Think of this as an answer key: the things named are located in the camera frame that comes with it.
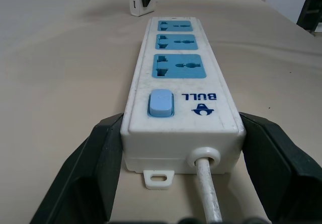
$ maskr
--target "table surface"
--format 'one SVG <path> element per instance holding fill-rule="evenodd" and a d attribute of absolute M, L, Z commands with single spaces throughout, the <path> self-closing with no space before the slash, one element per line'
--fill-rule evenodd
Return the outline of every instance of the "table surface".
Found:
<path fill-rule="evenodd" d="M 278 123 L 322 165 L 322 41 L 261 0 L 0 0 L 0 222 L 28 223 L 66 158 L 123 112 L 148 19 L 197 17 L 239 111 Z M 266 218 L 241 156 L 214 176 L 222 216 Z M 149 191 L 122 166 L 111 220 L 204 220 L 194 175 Z"/>

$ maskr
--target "electrical socket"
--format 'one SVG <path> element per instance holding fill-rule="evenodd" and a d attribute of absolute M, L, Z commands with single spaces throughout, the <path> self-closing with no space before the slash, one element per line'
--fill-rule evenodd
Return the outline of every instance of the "electrical socket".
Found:
<path fill-rule="evenodd" d="M 195 50 L 198 49 L 198 46 L 193 34 L 158 34 L 155 48 Z"/>
<path fill-rule="evenodd" d="M 192 26 L 190 21 L 166 21 L 158 22 L 158 31 L 174 31 L 174 32 L 191 32 Z"/>
<path fill-rule="evenodd" d="M 205 78 L 206 72 L 199 54 L 156 54 L 153 60 L 154 78 Z"/>

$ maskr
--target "white cable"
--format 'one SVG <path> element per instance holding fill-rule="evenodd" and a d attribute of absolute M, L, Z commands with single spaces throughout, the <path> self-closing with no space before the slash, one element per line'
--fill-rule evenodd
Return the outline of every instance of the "white cable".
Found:
<path fill-rule="evenodd" d="M 196 166 L 206 221 L 207 223 L 222 221 L 216 191 L 213 187 L 208 158 L 197 159 Z"/>

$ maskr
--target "white power strip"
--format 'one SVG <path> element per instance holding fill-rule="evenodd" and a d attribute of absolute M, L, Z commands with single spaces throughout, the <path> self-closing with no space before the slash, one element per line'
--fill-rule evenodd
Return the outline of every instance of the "white power strip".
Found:
<path fill-rule="evenodd" d="M 152 18 L 121 127 L 127 168 L 143 172 L 149 189 L 168 188 L 174 173 L 196 173 L 202 157 L 223 174 L 236 164 L 245 135 L 200 21 Z"/>

